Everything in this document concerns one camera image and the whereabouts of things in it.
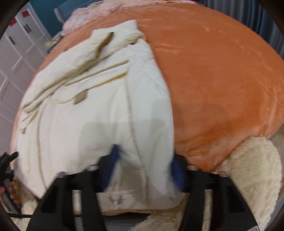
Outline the person's left hand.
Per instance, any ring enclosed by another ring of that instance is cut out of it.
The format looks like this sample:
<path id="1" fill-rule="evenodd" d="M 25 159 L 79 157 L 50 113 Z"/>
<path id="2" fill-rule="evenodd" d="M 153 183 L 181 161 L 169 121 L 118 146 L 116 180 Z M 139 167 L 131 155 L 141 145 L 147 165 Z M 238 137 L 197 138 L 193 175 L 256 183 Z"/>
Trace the person's left hand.
<path id="1" fill-rule="evenodd" d="M 21 205 L 21 200 L 19 195 L 17 194 L 17 191 L 14 187 L 14 183 L 11 182 L 9 185 L 9 189 L 8 189 L 9 193 L 10 193 L 10 198 L 13 200 L 14 203 L 16 203 L 17 205 Z M 1 194 L 1 202 L 7 206 L 7 203 L 4 201 L 3 199 L 3 194 L 5 192 L 5 188 L 4 187 L 0 187 L 0 194 Z"/>

